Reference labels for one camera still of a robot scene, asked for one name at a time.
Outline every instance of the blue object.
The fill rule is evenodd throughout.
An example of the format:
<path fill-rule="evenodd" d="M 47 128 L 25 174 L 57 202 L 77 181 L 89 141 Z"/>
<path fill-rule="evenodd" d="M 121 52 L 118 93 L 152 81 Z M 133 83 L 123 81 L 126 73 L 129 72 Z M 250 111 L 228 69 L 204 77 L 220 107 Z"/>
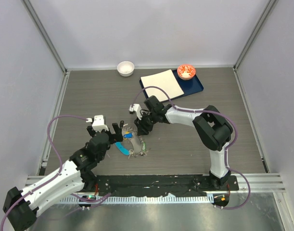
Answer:
<path fill-rule="evenodd" d="M 184 96 L 192 95 L 192 94 L 195 94 L 195 93 L 198 93 L 198 92 L 201 92 L 201 91 L 204 90 L 204 87 L 201 84 L 201 82 L 199 81 L 197 75 L 195 75 L 190 80 L 183 80 L 178 76 L 177 70 L 173 70 L 172 73 L 174 74 L 174 76 L 175 76 L 177 82 L 179 83 L 182 91 L 184 92 L 183 95 L 172 98 L 172 100 L 173 99 L 178 99 L 178 98 L 181 98 L 181 97 L 184 97 Z M 141 85 L 141 88 L 143 88 L 143 84 L 142 84 L 141 80 L 139 80 L 139 84 Z M 147 99 L 148 95 L 147 95 L 145 90 L 143 91 L 143 94 L 145 95 L 145 97 Z"/>
<path fill-rule="evenodd" d="M 129 150 L 123 147 L 123 145 L 120 142 L 115 143 L 115 145 L 124 155 L 129 155 Z"/>
<path fill-rule="evenodd" d="M 125 134 L 124 136 L 123 136 L 123 138 L 132 138 L 133 137 L 133 135 L 132 135 L 132 133 L 128 133 L 128 134 Z"/>

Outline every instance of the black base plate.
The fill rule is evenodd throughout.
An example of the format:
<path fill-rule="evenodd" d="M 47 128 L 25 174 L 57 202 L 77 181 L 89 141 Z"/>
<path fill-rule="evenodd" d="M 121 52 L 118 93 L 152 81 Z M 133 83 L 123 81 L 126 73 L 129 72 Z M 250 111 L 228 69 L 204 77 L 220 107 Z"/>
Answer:
<path fill-rule="evenodd" d="M 227 183 L 231 191 L 239 190 L 235 176 L 229 176 L 227 183 L 220 189 L 210 185 L 210 177 L 203 175 L 97 176 L 97 182 L 100 196 L 107 193 L 120 197 L 159 197 L 167 196 L 168 193 L 176 197 L 205 196 L 205 191 L 227 191 Z"/>

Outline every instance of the white bowl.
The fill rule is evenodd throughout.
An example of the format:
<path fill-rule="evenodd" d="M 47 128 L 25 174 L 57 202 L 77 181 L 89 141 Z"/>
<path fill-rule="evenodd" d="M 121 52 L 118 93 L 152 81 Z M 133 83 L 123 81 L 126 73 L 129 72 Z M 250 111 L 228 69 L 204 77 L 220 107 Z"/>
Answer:
<path fill-rule="evenodd" d="M 117 71 L 120 75 L 124 77 L 128 77 L 133 74 L 134 72 L 134 64 L 130 61 L 123 61 L 118 64 Z"/>

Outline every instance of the metal floor panel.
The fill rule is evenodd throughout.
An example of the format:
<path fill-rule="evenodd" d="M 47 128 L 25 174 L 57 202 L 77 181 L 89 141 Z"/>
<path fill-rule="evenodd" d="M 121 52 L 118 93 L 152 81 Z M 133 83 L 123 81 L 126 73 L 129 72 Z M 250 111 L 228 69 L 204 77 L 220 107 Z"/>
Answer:
<path fill-rule="evenodd" d="M 232 194 L 229 206 L 239 205 L 246 193 Z M 102 205 L 61 218 L 78 205 L 54 205 L 32 231 L 284 231 L 272 193 L 253 193 L 236 210 L 211 204 Z"/>

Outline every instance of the white wall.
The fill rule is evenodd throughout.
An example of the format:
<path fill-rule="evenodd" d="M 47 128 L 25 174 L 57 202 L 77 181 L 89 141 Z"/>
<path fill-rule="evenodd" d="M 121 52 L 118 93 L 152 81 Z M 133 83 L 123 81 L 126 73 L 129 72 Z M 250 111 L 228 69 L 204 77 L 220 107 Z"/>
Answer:
<path fill-rule="evenodd" d="M 294 0 L 280 0 L 239 69 L 267 163 L 294 208 Z"/>
<path fill-rule="evenodd" d="M 68 68 L 233 65 L 268 0 L 31 0 Z"/>
<path fill-rule="evenodd" d="M 0 221 L 7 191 L 36 174 L 62 76 L 21 1 L 0 0 Z"/>

